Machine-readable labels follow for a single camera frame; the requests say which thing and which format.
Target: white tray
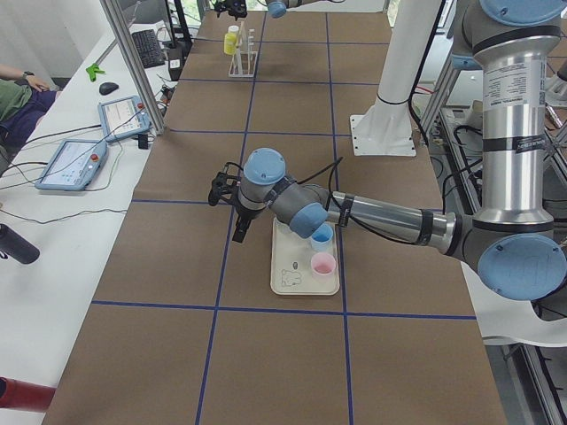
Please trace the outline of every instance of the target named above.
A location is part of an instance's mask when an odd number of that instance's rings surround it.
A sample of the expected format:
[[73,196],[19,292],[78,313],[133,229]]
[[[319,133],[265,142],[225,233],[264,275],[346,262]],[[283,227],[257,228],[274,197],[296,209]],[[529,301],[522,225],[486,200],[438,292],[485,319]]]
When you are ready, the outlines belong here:
[[[327,252],[335,259],[337,238],[333,236]],[[316,251],[309,239],[302,239],[290,228],[274,219],[272,226],[272,275],[270,286],[278,295],[334,295],[340,286],[338,262],[335,272],[325,278],[311,274],[311,257]]]

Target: green object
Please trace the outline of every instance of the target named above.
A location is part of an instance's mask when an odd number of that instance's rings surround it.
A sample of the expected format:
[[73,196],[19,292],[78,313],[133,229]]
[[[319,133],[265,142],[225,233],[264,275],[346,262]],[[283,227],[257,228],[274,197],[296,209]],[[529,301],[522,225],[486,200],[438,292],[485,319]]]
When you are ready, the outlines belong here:
[[29,86],[0,80],[0,122],[8,120],[19,111],[31,96],[32,89]]
[[97,80],[97,74],[98,73],[105,73],[105,71],[100,69],[97,64],[92,64],[91,66],[89,66],[87,68],[87,73],[89,73],[89,78],[90,78],[91,81],[96,81]]

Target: white desk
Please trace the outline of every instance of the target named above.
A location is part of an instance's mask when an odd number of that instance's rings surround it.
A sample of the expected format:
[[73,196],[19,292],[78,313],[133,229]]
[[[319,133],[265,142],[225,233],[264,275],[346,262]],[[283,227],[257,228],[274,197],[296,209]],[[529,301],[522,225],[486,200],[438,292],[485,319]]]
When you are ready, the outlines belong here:
[[[89,80],[85,68],[98,59],[112,40],[112,34],[102,37],[32,138],[99,124],[99,102],[136,94],[118,47],[100,64],[106,74],[98,74],[96,82]],[[162,85],[158,75],[169,78],[167,65],[146,71],[157,93]],[[98,93],[98,86],[105,81],[116,82],[120,88],[103,97]],[[25,146],[13,162],[47,162],[66,137],[99,140],[102,132],[96,129],[41,139]],[[83,210],[126,210],[149,151],[139,150],[137,142],[131,139],[121,143],[124,154],[108,189],[48,193],[40,192],[29,183],[4,189],[24,182],[18,170],[11,169],[0,179],[3,208],[36,220],[50,220]],[[107,184],[119,152],[117,143],[109,147],[106,164],[89,189]],[[22,167],[30,180],[38,177],[41,169],[41,166]],[[57,386],[123,218],[120,213],[101,212],[39,225],[0,213],[0,222],[20,233],[41,252],[31,265],[21,265],[14,259],[0,261],[1,376]],[[36,425],[42,419],[42,413],[0,409],[0,425]]]

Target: black keyboard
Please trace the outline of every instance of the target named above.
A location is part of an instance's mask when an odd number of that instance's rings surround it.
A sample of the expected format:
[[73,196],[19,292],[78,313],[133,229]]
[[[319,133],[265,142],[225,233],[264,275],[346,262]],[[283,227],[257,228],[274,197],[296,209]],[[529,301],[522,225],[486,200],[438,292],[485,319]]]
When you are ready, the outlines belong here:
[[153,66],[160,66],[166,63],[161,54],[158,37],[152,29],[136,31],[132,33],[132,38],[144,68],[152,68]]

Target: black mouse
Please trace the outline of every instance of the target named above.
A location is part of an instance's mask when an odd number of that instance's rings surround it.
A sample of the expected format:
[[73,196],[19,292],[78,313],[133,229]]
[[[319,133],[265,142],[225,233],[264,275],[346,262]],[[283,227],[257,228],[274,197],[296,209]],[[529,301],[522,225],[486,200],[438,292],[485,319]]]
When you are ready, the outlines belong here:
[[113,91],[118,88],[118,84],[115,82],[103,82],[98,88],[98,92],[103,95],[110,95]]

